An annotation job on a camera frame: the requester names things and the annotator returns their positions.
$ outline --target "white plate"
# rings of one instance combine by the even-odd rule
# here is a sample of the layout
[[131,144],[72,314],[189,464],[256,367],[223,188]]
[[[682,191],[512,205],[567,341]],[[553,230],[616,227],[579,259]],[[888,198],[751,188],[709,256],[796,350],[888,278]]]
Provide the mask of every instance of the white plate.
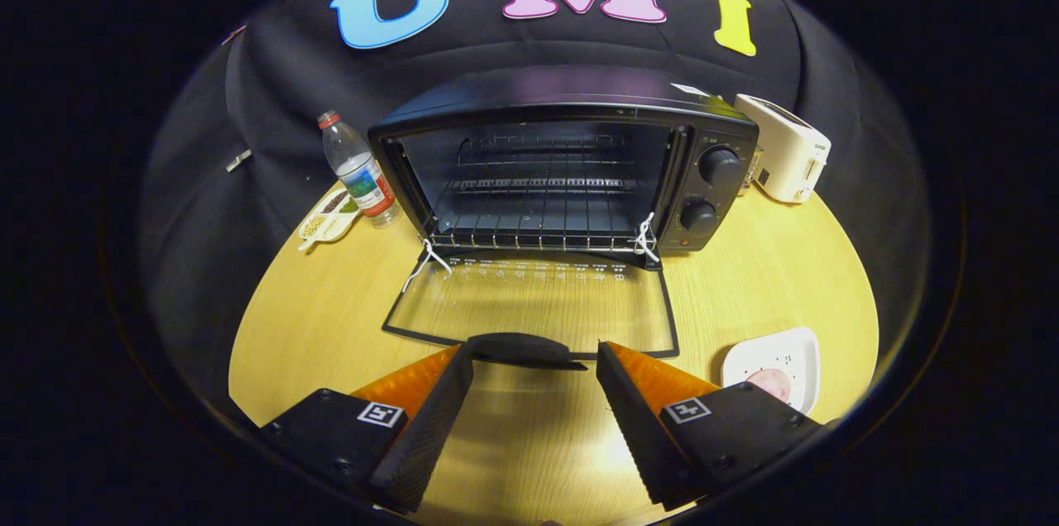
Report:
[[732,346],[721,366],[721,382],[728,387],[757,371],[777,369],[787,376],[787,404],[809,414],[820,398],[820,343],[809,327],[794,327]]
[[344,189],[338,189],[330,192],[330,194],[327,194],[327,197],[321,199],[320,204],[316,206],[316,208],[312,211],[312,214],[309,214],[309,217],[305,218],[305,221],[302,222],[302,225],[299,225],[298,236],[301,236],[301,238],[306,240],[312,238],[315,234],[307,235],[306,229],[311,223],[311,221],[315,220],[315,218],[321,218],[321,217],[325,218],[325,220],[323,221],[323,224],[321,224],[320,228],[317,230],[318,232],[322,232],[319,236],[317,236],[317,240],[319,242],[324,242],[324,243],[333,242],[333,240],[339,240],[342,238],[342,236],[345,235],[346,231],[348,231],[349,229],[349,225],[353,224],[354,219],[360,214],[360,211],[356,210],[355,212],[352,213],[334,213],[334,214],[323,213],[323,210],[325,208],[325,206],[327,206],[327,203],[331,201],[331,199],[339,194],[343,194],[343,198],[341,198],[340,201],[338,202],[336,210],[341,210],[342,206],[344,206],[349,201],[349,194]]

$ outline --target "oven control panel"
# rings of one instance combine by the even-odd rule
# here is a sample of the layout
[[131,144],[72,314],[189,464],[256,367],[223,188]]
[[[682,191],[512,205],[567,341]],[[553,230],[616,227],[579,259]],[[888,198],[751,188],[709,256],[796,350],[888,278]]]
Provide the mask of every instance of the oven control panel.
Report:
[[662,252],[705,247],[739,194],[757,142],[757,127],[717,124],[721,123],[687,127],[683,140],[686,163],[663,221]]

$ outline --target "black cloth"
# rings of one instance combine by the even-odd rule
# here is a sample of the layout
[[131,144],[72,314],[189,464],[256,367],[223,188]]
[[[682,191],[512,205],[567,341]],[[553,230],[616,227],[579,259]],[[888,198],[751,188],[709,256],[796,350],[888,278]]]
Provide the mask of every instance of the black cloth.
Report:
[[[882,351],[908,327],[926,274],[929,210],[899,108],[840,40],[790,0],[748,0],[756,56],[720,47],[716,0],[657,0],[663,24],[575,14],[510,20],[510,0],[450,0],[408,40],[359,51],[331,0],[269,0],[217,48],[163,124],[138,218],[144,290],[170,358],[198,395],[236,416],[232,344],[250,296],[309,206],[335,182],[315,119],[334,108],[359,130],[471,71],[615,64],[668,71],[732,101],[791,108],[832,142],[819,192],[858,250],[879,311]],[[382,18],[415,0],[377,0]],[[253,155],[234,173],[225,165]]]

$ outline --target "white toaster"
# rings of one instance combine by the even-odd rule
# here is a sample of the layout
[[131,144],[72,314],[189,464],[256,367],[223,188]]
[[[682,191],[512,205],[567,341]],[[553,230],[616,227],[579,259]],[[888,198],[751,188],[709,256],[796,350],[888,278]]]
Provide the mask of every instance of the white toaster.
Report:
[[757,124],[762,150],[754,180],[772,199],[800,204],[812,195],[827,164],[831,141],[790,111],[739,93],[735,108]]

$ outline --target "black knob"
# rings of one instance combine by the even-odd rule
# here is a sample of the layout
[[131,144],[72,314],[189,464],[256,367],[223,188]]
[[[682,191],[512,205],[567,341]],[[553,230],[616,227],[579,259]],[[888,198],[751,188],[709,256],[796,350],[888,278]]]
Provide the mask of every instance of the black knob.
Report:
[[699,175],[714,189],[722,192],[738,191],[746,179],[747,169],[739,157],[728,148],[711,149],[699,158]]
[[707,202],[694,202],[680,213],[680,224],[687,229],[692,236],[711,236],[720,223],[717,210]]

